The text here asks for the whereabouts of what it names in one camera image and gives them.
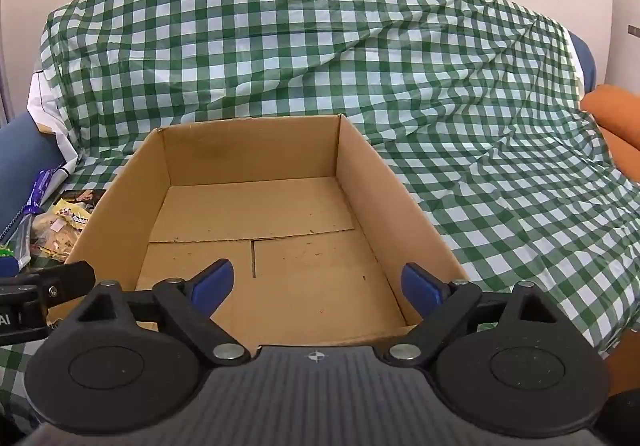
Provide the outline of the purple chocolate bar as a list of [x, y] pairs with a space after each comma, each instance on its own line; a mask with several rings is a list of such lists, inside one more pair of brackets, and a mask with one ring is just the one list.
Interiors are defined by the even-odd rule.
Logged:
[[23, 208], [24, 214], [38, 214], [41, 212], [41, 204], [44, 199], [44, 194], [55, 175], [55, 169], [43, 169], [36, 175], [34, 183], [32, 183], [32, 189]]

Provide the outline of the green checkered cloth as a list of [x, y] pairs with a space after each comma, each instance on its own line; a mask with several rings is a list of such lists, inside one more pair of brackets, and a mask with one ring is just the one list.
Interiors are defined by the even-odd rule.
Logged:
[[508, 0], [73, 0], [36, 103], [110, 185], [193, 121], [343, 115], [473, 281], [544, 287], [601, 353], [639, 326], [639, 186], [582, 110], [578, 42]]

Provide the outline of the silver foil snack bar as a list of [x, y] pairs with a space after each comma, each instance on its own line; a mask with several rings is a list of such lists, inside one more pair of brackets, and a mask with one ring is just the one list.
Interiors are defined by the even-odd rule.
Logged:
[[30, 233], [32, 232], [32, 220], [34, 215], [27, 211], [21, 218], [17, 229], [11, 237], [13, 245], [14, 258], [20, 271], [29, 264], [32, 256], [30, 255]]

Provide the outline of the clear bag of cookies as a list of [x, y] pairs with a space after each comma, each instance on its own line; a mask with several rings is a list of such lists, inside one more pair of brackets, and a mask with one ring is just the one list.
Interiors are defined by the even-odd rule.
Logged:
[[32, 221], [30, 251], [37, 257], [64, 263], [90, 217], [91, 212], [82, 203], [60, 199]]

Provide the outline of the black chocolate bar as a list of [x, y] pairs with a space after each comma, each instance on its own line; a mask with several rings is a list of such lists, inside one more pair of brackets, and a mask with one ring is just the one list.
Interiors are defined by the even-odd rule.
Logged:
[[91, 213], [104, 194], [104, 189], [74, 189], [63, 192], [60, 199], [82, 206], [85, 211]]

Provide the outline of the cardboard box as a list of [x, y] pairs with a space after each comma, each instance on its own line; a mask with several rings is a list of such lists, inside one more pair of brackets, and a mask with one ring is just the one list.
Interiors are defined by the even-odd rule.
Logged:
[[230, 261], [215, 322], [247, 348], [404, 335], [420, 315], [402, 268], [464, 270], [416, 199], [343, 116], [152, 131], [70, 254], [126, 290]]

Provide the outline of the orange cushion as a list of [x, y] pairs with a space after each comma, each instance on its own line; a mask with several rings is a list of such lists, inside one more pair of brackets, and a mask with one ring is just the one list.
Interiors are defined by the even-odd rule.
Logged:
[[605, 138], [614, 163], [628, 179], [639, 181], [639, 95], [600, 84], [582, 99]]

